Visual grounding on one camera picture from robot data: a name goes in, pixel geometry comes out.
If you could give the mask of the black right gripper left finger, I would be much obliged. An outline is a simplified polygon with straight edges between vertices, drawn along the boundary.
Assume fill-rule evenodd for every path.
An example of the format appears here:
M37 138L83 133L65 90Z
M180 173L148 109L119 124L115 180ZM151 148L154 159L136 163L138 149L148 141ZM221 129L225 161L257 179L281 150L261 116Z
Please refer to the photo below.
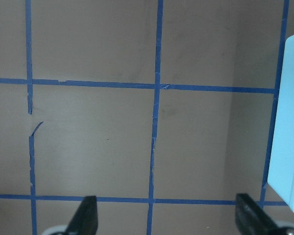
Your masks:
M70 223L66 235L95 235L98 230L97 197L86 196L80 203Z

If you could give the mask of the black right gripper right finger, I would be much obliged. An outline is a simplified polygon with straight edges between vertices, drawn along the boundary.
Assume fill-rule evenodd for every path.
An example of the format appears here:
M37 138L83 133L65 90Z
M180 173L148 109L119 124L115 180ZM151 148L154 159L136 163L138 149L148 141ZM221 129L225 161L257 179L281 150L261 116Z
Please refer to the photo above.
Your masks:
M235 223L241 235L273 235L277 224L247 194L236 194Z

